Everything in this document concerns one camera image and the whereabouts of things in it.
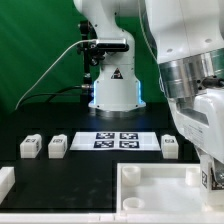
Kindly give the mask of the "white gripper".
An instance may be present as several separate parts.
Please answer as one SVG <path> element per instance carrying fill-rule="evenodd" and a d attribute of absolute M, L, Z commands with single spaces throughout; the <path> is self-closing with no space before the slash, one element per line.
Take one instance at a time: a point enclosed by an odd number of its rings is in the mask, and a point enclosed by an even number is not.
<path fill-rule="evenodd" d="M 168 100 L 178 132 L 195 146 L 212 156 L 213 182 L 224 186 L 224 90 L 208 89 L 195 97 L 193 108 L 182 109 Z"/>

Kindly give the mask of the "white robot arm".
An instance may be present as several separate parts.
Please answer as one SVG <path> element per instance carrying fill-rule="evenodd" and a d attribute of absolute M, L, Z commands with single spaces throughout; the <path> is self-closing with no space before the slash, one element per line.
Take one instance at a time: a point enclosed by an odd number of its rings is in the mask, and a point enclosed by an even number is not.
<path fill-rule="evenodd" d="M 89 107 L 105 116 L 143 108 L 134 74 L 134 39 L 115 17 L 145 13 L 162 90 L 178 132 L 208 155 L 224 184 L 223 0 L 73 0 L 93 26 L 103 56 Z"/>

